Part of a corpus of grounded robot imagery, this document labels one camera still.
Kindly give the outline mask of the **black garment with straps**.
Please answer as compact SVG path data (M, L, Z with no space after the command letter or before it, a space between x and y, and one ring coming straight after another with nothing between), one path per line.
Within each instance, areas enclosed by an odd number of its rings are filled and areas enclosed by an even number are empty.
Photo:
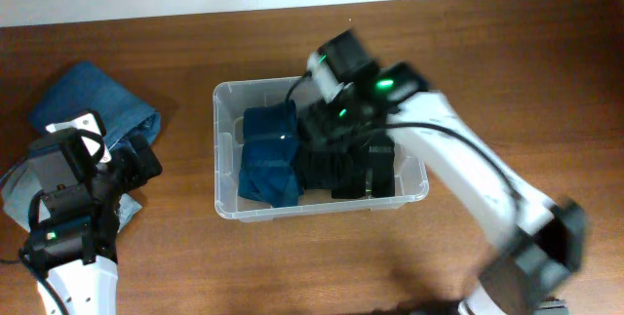
M310 150L301 145L292 159L304 190L325 189L333 199L361 199L366 193L366 155L354 146L346 151Z

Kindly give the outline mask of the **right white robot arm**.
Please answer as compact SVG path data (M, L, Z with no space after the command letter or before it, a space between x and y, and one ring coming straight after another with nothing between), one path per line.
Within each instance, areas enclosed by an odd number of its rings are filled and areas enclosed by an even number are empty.
M408 64L347 72L324 63L306 78L322 95L302 116L315 148L344 148L376 133L422 160L458 198L495 248L476 289L420 314L566 314L552 294L583 258L587 218L574 201L560 206L510 169L459 118L442 92Z

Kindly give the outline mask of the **dark blue jeans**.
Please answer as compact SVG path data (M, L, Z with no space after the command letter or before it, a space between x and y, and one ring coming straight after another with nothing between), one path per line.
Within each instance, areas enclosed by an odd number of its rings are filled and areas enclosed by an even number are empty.
M161 114L91 62L80 62L64 73L29 112L27 120L38 132L52 123L68 121L94 110L106 130L111 149L130 144L136 135L153 143L161 131Z

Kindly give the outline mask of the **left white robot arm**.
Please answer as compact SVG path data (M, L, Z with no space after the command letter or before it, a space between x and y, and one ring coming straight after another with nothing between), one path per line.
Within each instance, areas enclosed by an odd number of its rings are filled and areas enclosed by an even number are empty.
M41 188L30 200L19 259L50 314L115 313L121 197L163 172L143 135L112 151L108 163L85 139L103 142L66 129L32 142L26 159Z

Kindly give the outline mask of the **light blue jeans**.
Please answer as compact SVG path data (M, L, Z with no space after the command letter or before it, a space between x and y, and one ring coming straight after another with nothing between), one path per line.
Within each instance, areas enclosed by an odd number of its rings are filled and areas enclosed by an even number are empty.
M24 230L30 231L28 211L32 198L42 187L35 174L22 164L9 176L5 177L5 184L1 190L4 201L3 210ZM142 205L130 195L124 194L120 198L119 221L121 230L130 222L132 217L142 209Z

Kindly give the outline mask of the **teal blue garment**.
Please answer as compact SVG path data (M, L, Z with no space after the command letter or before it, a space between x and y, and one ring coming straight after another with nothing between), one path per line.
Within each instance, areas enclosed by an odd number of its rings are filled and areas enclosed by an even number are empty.
M244 112L243 149L239 171L240 197L273 208L298 204L303 187L293 168L299 148L294 101L252 107Z

